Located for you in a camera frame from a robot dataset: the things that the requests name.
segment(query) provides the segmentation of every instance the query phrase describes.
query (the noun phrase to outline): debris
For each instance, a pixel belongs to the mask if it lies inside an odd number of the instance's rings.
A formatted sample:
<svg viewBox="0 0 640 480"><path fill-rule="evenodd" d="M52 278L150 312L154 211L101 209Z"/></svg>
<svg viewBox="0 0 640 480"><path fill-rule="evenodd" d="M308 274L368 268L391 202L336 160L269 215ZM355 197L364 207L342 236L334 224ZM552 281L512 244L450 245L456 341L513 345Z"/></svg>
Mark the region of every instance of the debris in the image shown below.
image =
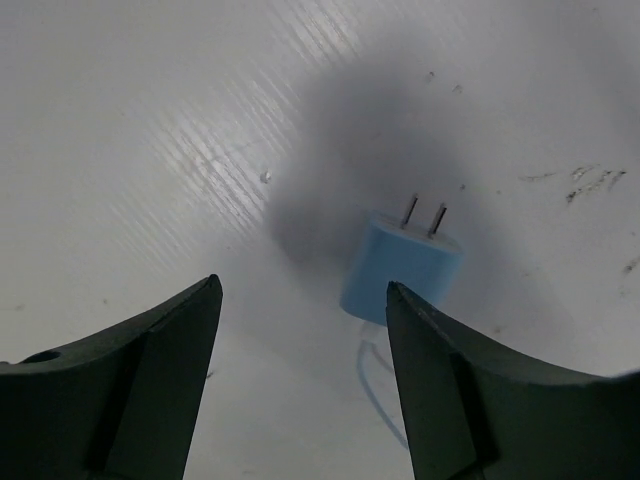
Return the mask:
<svg viewBox="0 0 640 480"><path fill-rule="evenodd" d="M271 172L269 170L265 170L260 175L260 181L267 185L271 181Z"/></svg>
<svg viewBox="0 0 640 480"><path fill-rule="evenodd" d="M629 263L627 263L627 266L624 267L624 269L622 270L622 273L626 276L629 275L631 272L633 272L635 270L635 268L640 265L640 256L634 258L633 260L631 260Z"/></svg>

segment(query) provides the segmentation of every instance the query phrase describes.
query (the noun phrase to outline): blue power adapter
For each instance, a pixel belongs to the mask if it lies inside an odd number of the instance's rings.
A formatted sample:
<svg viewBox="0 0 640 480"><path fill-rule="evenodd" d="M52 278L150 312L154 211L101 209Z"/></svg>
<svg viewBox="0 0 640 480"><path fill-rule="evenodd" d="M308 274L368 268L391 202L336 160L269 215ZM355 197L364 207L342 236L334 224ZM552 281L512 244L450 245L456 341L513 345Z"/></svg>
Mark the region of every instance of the blue power adapter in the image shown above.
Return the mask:
<svg viewBox="0 0 640 480"><path fill-rule="evenodd" d="M406 285L433 305L445 297L462 263L462 249L438 232L445 204L428 230L409 223L417 201L414 195L402 220L371 215L342 291L340 306L347 313L386 325L389 282Z"/></svg>

